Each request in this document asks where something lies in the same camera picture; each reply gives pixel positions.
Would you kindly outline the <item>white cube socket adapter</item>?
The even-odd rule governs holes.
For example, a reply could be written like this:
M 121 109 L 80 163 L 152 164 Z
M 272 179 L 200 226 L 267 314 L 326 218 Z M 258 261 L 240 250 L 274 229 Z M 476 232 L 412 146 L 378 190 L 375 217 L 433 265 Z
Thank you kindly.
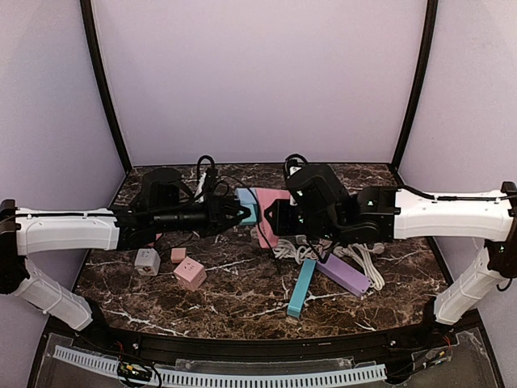
M 160 263 L 160 256 L 155 249 L 142 248 L 137 251 L 134 267 L 142 276 L 156 276 Z

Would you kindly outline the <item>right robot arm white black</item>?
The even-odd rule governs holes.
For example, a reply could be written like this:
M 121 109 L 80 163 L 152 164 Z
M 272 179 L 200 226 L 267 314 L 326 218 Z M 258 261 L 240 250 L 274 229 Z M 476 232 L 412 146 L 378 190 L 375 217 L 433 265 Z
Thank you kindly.
M 409 186 L 367 187 L 330 201 L 292 192 L 263 210 L 276 236 L 305 235 L 339 245 L 412 238 L 483 241 L 471 264 L 438 294 L 431 316 L 451 326 L 502 280 L 516 277 L 516 185 L 476 193 L 425 193 Z

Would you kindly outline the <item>white charger with cable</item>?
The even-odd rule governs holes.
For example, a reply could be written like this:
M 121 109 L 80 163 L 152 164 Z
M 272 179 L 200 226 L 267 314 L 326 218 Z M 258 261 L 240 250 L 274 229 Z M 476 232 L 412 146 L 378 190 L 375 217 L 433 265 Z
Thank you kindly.
M 309 240 L 304 235 L 297 235 L 293 243 L 293 255 L 295 261 L 304 261 L 305 259 L 316 259 L 317 254 L 309 245 Z

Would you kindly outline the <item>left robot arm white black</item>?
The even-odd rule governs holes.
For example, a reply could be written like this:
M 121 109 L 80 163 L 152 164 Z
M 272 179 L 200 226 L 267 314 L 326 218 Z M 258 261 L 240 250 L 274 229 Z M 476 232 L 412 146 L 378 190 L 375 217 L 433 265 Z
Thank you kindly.
M 209 167 L 190 189 L 181 173 L 162 167 L 145 174 L 129 205 L 50 211 L 1 203 L 1 292 L 20 297 L 44 314 L 84 332 L 105 327 L 98 304 L 45 274 L 33 255 L 62 251 L 131 251 L 159 234 L 190 231 L 201 238 L 238 226 L 251 211 L 231 194 L 217 193 L 218 171 Z

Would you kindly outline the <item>small salmon pink adapter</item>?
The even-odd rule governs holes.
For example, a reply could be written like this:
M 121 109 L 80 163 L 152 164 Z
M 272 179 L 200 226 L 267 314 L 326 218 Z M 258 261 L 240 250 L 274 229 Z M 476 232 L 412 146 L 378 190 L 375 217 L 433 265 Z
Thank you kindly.
M 172 248 L 170 250 L 170 261 L 172 264 L 179 264 L 187 258 L 187 249 L 185 247 Z

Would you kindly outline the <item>small teal adapter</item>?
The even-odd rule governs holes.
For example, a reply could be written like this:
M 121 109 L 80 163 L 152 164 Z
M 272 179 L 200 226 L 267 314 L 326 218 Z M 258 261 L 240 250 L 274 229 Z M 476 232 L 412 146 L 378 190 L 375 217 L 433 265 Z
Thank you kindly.
M 250 215 L 246 218 L 244 218 L 240 224 L 242 226 L 254 226 L 257 224 L 258 222 L 258 217 L 257 217 L 257 213 L 258 213 L 258 205 L 256 202 L 253 202 L 253 203 L 245 203 L 245 204 L 242 204 L 242 206 L 244 208 L 246 208 L 249 212 L 250 212 Z

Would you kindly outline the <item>pink power strip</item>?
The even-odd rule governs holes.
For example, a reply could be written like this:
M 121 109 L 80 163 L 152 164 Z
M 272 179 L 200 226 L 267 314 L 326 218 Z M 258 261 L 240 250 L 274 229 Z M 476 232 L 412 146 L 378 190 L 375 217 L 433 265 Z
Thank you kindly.
M 258 231 L 259 245 L 264 249 L 272 249 L 277 246 L 280 238 L 266 225 L 263 213 L 274 200 L 289 200 L 290 194 L 287 190 L 270 188 L 255 188 L 255 191 L 258 205 L 258 223 L 256 229 Z

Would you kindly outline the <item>pink cube socket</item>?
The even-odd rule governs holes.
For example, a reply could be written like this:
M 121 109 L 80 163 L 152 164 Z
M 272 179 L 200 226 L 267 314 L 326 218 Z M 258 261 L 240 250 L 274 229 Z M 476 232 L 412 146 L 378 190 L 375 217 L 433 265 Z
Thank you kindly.
M 186 257 L 174 270 L 174 276 L 182 287 L 196 291 L 206 280 L 207 274 L 203 264 Z

